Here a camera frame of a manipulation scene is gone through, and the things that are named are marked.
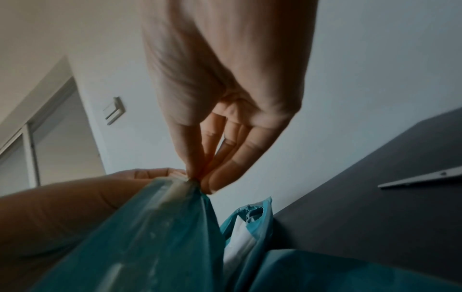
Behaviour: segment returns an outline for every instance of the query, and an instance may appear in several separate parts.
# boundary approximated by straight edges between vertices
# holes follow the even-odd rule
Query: wall switch plate
[[[108,125],[112,124],[125,112],[125,107],[120,97],[114,97],[114,101],[103,110],[104,118]]]

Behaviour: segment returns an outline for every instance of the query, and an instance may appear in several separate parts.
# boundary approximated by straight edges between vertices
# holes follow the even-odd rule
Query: hand
[[[316,0],[139,0],[160,107],[204,192],[241,177],[300,109],[316,8]]]
[[[174,171],[136,169],[52,184],[0,198],[0,287],[22,291],[153,178]]]

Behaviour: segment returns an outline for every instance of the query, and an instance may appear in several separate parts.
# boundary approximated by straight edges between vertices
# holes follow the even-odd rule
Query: scissors
[[[415,183],[429,182],[429,181],[442,180],[442,179],[448,179],[448,178],[457,178],[457,177],[462,177],[462,166],[453,167],[449,169],[443,169],[440,171],[436,171],[436,172],[432,172],[432,173],[428,173],[428,174],[424,174],[424,175],[416,176],[412,178],[405,178],[405,179],[401,179],[397,181],[392,181],[392,182],[378,185],[378,187],[381,189],[386,189],[386,188],[391,188],[391,187],[408,186],[408,185],[415,184]]]

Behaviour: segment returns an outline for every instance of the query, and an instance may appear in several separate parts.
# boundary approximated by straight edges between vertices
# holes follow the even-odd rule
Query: plastic bag
[[[198,184],[157,178],[32,291],[222,291],[224,245]]]

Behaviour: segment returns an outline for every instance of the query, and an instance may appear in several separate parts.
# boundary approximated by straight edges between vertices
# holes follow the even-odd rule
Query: light switch
[[[115,122],[124,112],[125,108],[120,97],[114,97],[114,101],[103,110],[108,125]]]

